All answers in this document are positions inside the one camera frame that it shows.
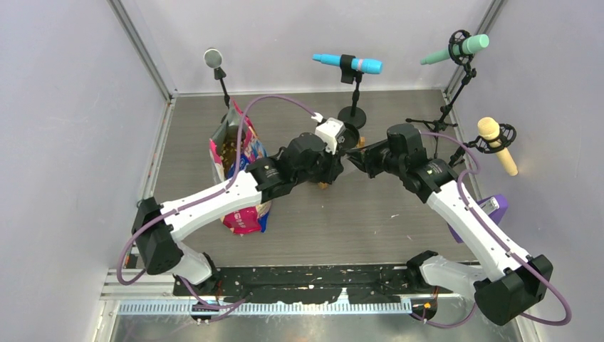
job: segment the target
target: gray wall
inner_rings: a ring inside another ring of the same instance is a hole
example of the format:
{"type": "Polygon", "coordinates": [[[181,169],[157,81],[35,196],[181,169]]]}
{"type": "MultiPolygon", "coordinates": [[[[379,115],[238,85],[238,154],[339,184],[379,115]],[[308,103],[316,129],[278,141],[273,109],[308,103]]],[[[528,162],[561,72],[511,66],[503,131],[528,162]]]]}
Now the gray wall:
{"type": "MultiPolygon", "coordinates": [[[[518,128],[510,150],[520,174],[508,177],[494,156],[481,155],[478,181],[483,195],[508,197],[502,229],[553,262],[553,284],[571,303],[570,325],[537,325],[544,341],[604,333],[603,14],[596,0],[509,1],[457,106],[467,137],[484,116],[518,128]]],[[[551,293],[535,312],[563,317],[551,293]]]]}
{"type": "Polygon", "coordinates": [[[123,0],[136,14],[145,44],[157,44],[180,93],[217,93],[203,61],[213,46],[224,54],[230,91],[351,90],[340,70],[312,60],[313,53],[351,53],[384,62],[361,89],[438,88],[454,66],[421,66],[446,48],[461,27],[478,26],[490,0],[123,0]]]}
{"type": "Polygon", "coordinates": [[[105,0],[0,23],[0,340],[84,341],[165,104],[105,0]]]}

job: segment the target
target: pink snack bag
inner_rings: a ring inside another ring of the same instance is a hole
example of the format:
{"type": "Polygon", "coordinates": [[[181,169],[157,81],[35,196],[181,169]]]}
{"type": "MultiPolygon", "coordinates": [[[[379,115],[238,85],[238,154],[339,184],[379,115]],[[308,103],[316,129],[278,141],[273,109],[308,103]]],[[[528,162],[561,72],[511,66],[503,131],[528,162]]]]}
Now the pink snack bag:
{"type": "MultiPolygon", "coordinates": [[[[231,101],[229,112],[224,116],[216,132],[209,140],[209,154],[214,165],[214,182],[222,183],[233,177],[236,158],[237,129],[241,121],[242,111],[234,100],[231,101]]],[[[239,170],[259,158],[266,156],[266,150],[258,139],[258,135],[249,118],[242,123],[241,132],[241,157],[239,170]]],[[[271,203],[263,203],[255,207],[237,210],[222,217],[222,224],[230,228],[235,234],[249,234],[266,230],[266,221],[269,218],[271,203]]]]}

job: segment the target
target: wooden microphone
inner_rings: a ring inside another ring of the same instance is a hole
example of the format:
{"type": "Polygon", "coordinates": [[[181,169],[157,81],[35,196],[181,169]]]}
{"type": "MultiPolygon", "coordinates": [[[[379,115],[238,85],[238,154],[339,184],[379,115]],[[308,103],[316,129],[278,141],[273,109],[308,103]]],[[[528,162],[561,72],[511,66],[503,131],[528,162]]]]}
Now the wooden microphone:
{"type": "MultiPolygon", "coordinates": [[[[485,140],[493,140],[499,137],[499,124],[493,118],[482,118],[478,122],[478,134],[483,137],[485,140]]],[[[495,140],[493,142],[489,142],[491,147],[499,147],[501,146],[500,140],[495,140]]],[[[515,176],[518,174],[518,168],[516,167],[516,163],[514,159],[512,159],[507,148],[495,153],[499,158],[499,161],[504,166],[508,175],[515,176]]]]}

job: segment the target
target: light blue microphone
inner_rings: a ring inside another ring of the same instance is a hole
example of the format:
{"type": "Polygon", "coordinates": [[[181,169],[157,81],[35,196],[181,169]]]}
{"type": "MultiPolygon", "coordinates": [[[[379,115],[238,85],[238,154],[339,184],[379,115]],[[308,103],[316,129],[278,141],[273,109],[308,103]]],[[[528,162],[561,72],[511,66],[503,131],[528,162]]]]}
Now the light blue microphone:
{"type": "MultiPolygon", "coordinates": [[[[340,66],[340,56],[315,53],[313,61],[321,62],[329,66],[340,66]]],[[[382,73],[382,62],[377,59],[354,58],[350,67],[362,73],[379,75],[382,73]]]]}

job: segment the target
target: round base stand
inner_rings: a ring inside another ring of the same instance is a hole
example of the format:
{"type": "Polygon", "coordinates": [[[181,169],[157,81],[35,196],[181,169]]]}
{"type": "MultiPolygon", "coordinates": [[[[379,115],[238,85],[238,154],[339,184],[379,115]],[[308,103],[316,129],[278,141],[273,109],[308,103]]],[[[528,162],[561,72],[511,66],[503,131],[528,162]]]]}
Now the round base stand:
{"type": "Polygon", "coordinates": [[[361,129],[367,122],[367,115],[362,109],[357,107],[355,110],[355,116],[350,116],[351,109],[352,107],[342,108],[338,114],[338,120],[343,121],[344,123],[350,123],[357,129],[361,129]]]}

